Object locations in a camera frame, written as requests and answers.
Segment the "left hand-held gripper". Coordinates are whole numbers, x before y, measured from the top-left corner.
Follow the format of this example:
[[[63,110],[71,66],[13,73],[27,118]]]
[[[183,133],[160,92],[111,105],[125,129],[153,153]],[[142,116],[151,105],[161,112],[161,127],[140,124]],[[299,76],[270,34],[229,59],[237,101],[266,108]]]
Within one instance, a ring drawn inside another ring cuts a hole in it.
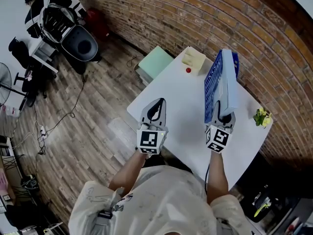
[[[167,137],[166,100],[159,98],[149,103],[141,112],[137,130],[137,148],[143,154],[157,155]]]

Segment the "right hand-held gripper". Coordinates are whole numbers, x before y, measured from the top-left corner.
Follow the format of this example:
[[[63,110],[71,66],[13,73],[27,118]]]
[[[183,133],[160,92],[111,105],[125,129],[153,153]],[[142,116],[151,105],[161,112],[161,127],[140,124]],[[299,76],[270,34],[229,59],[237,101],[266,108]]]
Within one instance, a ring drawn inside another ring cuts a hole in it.
[[[234,112],[220,120],[220,101],[215,104],[211,124],[206,125],[205,146],[211,151],[221,154],[227,148],[231,138],[236,117]]]

